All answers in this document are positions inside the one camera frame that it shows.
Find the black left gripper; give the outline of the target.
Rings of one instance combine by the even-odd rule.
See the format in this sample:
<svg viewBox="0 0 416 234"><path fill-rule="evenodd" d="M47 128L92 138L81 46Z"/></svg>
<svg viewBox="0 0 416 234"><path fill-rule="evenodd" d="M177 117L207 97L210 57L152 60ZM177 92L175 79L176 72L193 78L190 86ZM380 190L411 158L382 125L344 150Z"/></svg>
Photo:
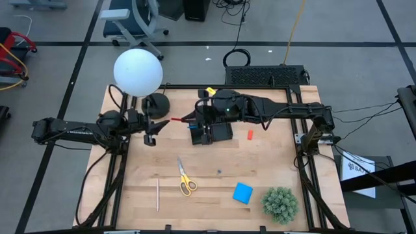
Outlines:
<svg viewBox="0 0 416 234"><path fill-rule="evenodd" d="M137 112L136 109L127 110L127 130L125 135L132 135L134 133L145 132L144 144L147 146L155 146L156 140L153 135L158 135L159 132L169 123L169 120L160 122L152 122L150 117L146 114Z"/></svg>

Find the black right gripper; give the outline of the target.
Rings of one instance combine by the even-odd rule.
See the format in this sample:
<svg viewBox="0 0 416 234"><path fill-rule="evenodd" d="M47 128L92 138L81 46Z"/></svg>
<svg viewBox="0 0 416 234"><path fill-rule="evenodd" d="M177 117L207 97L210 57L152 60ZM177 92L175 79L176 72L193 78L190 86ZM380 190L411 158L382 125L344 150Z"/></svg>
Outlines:
<svg viewBox="0 0 416 234"><path fill-rule="evenodd" d="M231 124L244 119L244 97L234 90L221 89L211 97L203 97L194 111L181 118L183 123L194 124L194 145L209 145L231 140Z"/></svg>

